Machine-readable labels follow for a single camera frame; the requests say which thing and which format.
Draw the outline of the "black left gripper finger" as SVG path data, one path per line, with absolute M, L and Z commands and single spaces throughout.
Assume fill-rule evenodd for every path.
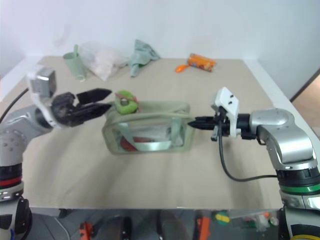
M 105 88 L 95 88 L 85 92 L 78 93 L 76 95 L 80 104 L 95 103 L 107 98 L 112 91 Z
M 86 122 L 104 115 L 110 108 L 111 104 L 93 103 L 81 105 L 74 110 L 74 121 Z

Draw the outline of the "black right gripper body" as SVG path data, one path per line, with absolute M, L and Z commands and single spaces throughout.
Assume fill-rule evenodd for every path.
M 230 136 L 230 120 L 225 113 L 216 112 L 213 117 L 212 141 L 218 141 L 219 134 L 222 137 Z

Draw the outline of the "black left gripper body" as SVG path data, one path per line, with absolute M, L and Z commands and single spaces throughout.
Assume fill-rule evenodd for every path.
M 80 116 L 82 107 L 73 93 L 66 92 L 53 98 L 51 110 L 61 128 L 73 128 L 85 122 Z

